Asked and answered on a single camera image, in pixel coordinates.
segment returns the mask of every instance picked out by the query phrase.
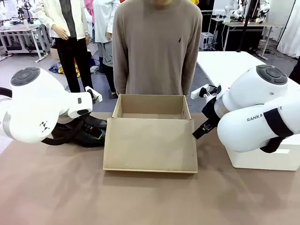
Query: white lab coat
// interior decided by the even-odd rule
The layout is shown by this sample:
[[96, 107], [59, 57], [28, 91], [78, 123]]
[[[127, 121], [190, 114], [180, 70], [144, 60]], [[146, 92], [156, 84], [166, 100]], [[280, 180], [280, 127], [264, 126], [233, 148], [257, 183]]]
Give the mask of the white lab coat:
[[[49, 28], [51, 37], [59, 38], [55, 31], [51, 29], [54, 24], [63, 28], [68, 36], [71, 36], [67, 22], [61, 12], [60, 0], [37, 0], [36, 7], [37, 17], [43, 25]], [[71, 7], [77, 39], [85, 38], [89, 30], [83, 10], [83, 1], [71, 0]]]
[[94, 0], [96, 42], [109, 42], [105, 37], [105, 32], [113, 33], [114, 14], [120, 4], [120, 0]]

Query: white box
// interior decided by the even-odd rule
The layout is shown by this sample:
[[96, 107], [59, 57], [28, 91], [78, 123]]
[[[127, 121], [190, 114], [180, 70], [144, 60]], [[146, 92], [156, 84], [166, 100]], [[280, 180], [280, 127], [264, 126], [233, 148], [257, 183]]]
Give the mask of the white box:
[[271, 154], [260, 149], [243, 153], [226, 150], [235, 168], [296, 171], [300, 166], [298, 145], [282, 144], [276, 152]]
[[207, 49], [210, 46], [213, 37], [214, 35], [211, 33], [202, 32], [200, 38], [200, 48], [203, 50]]

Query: box flap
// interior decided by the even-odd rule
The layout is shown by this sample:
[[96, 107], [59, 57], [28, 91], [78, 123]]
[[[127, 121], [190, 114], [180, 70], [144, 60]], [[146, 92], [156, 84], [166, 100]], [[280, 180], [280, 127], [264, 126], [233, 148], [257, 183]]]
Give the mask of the box flap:
[[110, 118], [104, 170], [197, 173], [193, 120]]

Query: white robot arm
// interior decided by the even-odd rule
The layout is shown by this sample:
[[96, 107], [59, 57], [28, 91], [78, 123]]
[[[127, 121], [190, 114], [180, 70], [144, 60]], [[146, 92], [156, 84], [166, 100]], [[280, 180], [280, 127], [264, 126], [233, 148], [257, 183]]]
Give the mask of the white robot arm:
[[270, 10], [270, 0], [261, 0], [260, 11], [267, 13]]
[[22, 2], [22, 0], [18, 1], [17, 9], [20, 12], [22, 12], [23, 9], [26, 9], [26, 10], [28, 10], [28, 13], [31, 13], [31, 16], [33, 18], [37, 18], [36, 4], [35, 4], [34, 0], [31, 0], [31, 1], [25, 0], [25, 2]]
[[269, 12], [269, 10], [270, 10], [270, 0], [261, 0], [259, 23], [263, 23], [266, 14]]
[[220, 141], [228, 150], [247, 152], [277, 150], [289, 136], [300, 133], [300, 92], [263, 105], [226, 114], [218, 124]]
[[248, 70], [224, 93], [220, 86], [210, 92], [205, 85], [191, 95], [206, 98], [202, 112], [208, 118], [193, 135], [199, 139], [218, 127], [221, 142], [233, 151], [264, 147], [265, 152], [272, 152], [285, 137], [300, 132], [300, 122], [293, 122], [300, 100], [280, 98], [286, 94], [286, 75], [268, 65]]
[[228, 6], [225, 6], [226, 17], [230, 19], [231, 16], [234, 16], [236, 19], [240, 19], [240, 15], [243, 12], [243, 5], [241, 0], [230, 0]]
[[[92, 95], [69, 93], [52, 75], [37, 67], [18, 71], [10, 83], [13, 98], [0, 99], [0, 134], [25, 143], [44, 140], [57, 122], [68, 123], [90, 113], [96, 94], [94, 90], [90, 90]], [[96, 98], [102, 101], [100, 94]]]
[[0, 20], [6, 20], [8, 13], [8, 10], [5, 8], [4, 1], [0, 0]]

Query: beige sweater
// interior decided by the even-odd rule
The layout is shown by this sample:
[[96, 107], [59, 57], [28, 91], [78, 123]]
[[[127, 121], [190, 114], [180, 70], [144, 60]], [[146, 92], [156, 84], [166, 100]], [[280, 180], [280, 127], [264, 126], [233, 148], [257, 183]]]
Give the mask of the beige sweater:
[[190, 0], [155, 7], [126, 0], [115, 14], [112, 52], [120, 94], [188, 95], [200, 45], [202, 14]]

